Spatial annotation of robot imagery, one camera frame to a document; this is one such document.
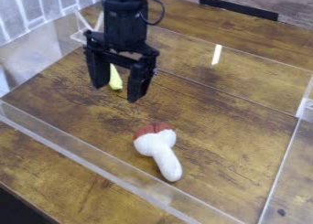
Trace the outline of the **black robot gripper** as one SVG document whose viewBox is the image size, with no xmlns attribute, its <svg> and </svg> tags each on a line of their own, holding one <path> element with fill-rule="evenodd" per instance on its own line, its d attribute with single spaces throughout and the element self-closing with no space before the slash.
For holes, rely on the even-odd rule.
<svg viewBox="0 0 313 224">
<path fill-rule="evenodd" d="M 145 40 L 148 26 L 160 22 L 148 21 L 147 0 L 102 0 L 104 31 L 86 30 L 84 54 L 92 86 L 108 85 L 109 63 L 129 69 L 127 101 L 137 101 L 148 92 L 155 75 L 159 51 Z"/>
</svg>

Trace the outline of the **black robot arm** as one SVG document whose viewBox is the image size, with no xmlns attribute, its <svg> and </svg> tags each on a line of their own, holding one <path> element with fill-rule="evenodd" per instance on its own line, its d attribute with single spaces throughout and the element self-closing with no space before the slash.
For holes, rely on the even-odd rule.
<svg viewBox="0 0 313 224">
<path fill-rule="evenodd" d="M 104 32 L 85 30 L 84 54 L 92 86 L 108 85 L 109 65 L 129 70 L 127 101 L 137 101 L 148 91 L 159 51 L 147 43 L 148 1 L 102 0 Z"/>
</svg>

